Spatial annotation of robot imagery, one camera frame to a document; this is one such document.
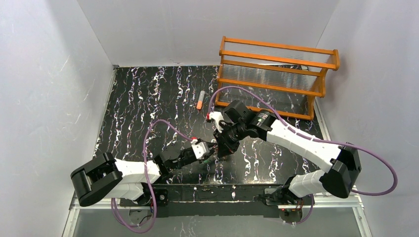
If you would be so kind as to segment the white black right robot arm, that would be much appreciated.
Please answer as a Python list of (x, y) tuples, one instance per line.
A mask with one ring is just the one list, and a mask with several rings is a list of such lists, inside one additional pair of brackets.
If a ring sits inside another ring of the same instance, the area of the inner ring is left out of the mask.
[(251, 137), (280, 145), (319, 167), (314, 172), (292, 176), (275, 191), (263, 194), (269, 201), (287, 203), (315, 193), (347, 198), (361, 171), (354, 148), (316, 142), (315, 136), (282, 123), (272, 112), (252, 111), (238, 100), (223, 112), (208, 113), (207, 121), (216, 125), (214, 137), (219, 157), (236, 152), (240, 141)]

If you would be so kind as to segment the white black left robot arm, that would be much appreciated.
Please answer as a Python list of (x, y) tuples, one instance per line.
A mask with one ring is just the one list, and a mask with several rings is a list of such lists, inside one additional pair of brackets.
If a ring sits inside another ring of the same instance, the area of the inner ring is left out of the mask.
[(138, 201), (151, 195), (148, 182), (168, 179), (174, 170), (203, 162), (216, 148), (216, 143), (205, 141), (185, 149), (171, 145), (147, 162), (125, 161), (104, 153), (75, 169), (70, 178), (80, 206), (91, 206), (104, 198)]

